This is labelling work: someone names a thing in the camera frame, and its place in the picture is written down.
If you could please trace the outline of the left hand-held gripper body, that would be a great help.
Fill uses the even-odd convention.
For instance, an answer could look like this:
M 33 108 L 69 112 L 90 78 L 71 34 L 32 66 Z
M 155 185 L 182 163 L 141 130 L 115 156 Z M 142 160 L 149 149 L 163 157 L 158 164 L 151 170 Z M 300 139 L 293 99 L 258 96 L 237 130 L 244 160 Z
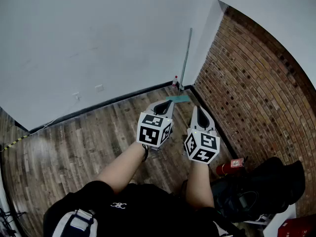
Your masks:
M 158 149 L 171 133 L 173 120 L 142 112 L 137 126 L 138 143 Z

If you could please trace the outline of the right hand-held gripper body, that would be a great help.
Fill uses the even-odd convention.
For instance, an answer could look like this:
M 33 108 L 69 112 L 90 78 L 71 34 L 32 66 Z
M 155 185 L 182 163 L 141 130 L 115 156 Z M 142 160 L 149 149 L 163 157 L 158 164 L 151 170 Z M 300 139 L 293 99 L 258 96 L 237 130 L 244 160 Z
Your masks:
M 184 141 L 184 153 L 189 160 L 210 164 L 219 151 L 220 137 L 217 136 L 216 130 L 188 129 L 188 136 Z

